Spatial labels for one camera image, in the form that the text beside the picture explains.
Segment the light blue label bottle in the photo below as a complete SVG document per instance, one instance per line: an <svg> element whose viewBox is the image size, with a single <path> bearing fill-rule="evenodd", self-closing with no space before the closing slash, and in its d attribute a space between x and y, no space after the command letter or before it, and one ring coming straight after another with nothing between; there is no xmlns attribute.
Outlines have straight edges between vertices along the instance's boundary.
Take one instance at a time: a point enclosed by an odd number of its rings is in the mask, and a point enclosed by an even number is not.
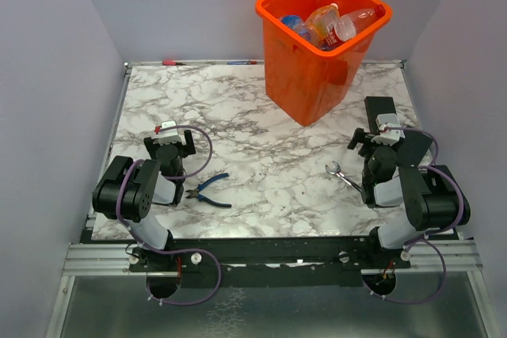
<svg viewBox="0 0 507 338"><path fill-rule="evenodd" d="M311 31L300 16L286 15L280 18L280 22L306 41L311 41Z"/></svg>

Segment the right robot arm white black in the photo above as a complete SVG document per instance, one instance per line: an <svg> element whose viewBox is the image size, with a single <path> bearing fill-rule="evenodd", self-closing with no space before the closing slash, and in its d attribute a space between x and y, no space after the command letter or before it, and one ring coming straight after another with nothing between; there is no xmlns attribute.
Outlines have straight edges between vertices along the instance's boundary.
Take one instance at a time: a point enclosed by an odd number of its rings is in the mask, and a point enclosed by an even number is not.
<svg viewBox="0 0 507 338"><path fill-rule="evenodd" d="M381 268L392 249L411 245L432 234L466 225L471 206L449 168L422 159L433 148L434 137L415 127L385 123L376 133L357 128L348 148L360 144L364 159L360 193L370 208L404 207L402 216L372 231L374 241L364 247L364 259Z"/></svg>

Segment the crushed orange label bottle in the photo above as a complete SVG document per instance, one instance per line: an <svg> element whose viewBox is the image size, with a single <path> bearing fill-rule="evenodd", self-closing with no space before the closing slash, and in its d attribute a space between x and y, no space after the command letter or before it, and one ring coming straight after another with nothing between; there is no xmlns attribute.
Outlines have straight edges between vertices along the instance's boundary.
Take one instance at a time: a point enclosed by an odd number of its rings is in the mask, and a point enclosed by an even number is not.
<svg viewBox="0 0 507 338"><path fill-rule="evenodd" d="M311 43L316 47L320 47L339 18L340 13L337 3L322 6L311 13L305 20L305 24L310 30Z"/></svg>

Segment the red white label bottle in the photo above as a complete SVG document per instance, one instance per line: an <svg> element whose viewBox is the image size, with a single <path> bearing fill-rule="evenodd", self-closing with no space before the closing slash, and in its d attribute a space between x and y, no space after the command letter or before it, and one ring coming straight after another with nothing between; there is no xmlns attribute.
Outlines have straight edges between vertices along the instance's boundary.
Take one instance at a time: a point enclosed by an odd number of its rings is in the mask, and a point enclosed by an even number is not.
<svg viewBox="0 0 507 338"><path fill-rule="evenodd" d="M323 51L331 51L343 43L355 38L360 32L371 26L386 13L384 6L359 9L340 17L333 17L326 26L326 32L319 44Z"/></svg>

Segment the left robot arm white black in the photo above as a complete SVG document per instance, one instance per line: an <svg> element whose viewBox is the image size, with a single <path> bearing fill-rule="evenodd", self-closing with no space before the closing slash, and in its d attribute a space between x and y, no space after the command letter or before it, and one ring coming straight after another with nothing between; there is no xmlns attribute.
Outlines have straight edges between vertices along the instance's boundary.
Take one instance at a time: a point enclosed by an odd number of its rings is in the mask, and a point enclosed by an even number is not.
<svg viewBox="0 0 507 338"><path fill-rule="evenodd" d="M156 219L151 205L177 206L181 202L186 175L183 159L196 153L189 129L184 130L184 137L172 131L163 137L145 138L150 158L142 163L115 156L92 196L93 209L119 221L149 249L147 260L160 271L174 263L173 236Z"/></svg>

